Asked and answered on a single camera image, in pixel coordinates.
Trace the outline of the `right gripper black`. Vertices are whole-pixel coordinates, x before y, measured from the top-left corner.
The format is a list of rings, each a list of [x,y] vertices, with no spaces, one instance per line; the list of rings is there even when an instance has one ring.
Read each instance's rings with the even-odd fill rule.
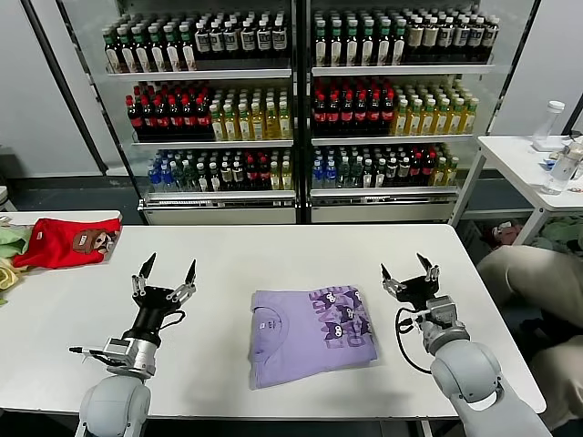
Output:
[[[416,256],[425,270],[425,276],[411,278],[402,283],[391,276],[383,263],[380,264],[384,289],[389,294],[396,294],[396,298],[400,302],[426,303],[433,299],[439,291],[439,266],[433,264],[420,253],[417,253]]]

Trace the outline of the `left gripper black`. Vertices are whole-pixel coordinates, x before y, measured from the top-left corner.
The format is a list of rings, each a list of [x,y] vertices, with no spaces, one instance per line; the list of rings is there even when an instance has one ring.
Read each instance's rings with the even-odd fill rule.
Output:
[[[175,290],[147,286],[147,279],[155,263],[153,253],[132,276],[132,297],[138,305],[138,315],[133,323],[133,338],[137,340],[160,340],[159,331],[164,319],[179,311],[179,300],[188,300],[196,292],[196,263],[190,264],[185,281]]]

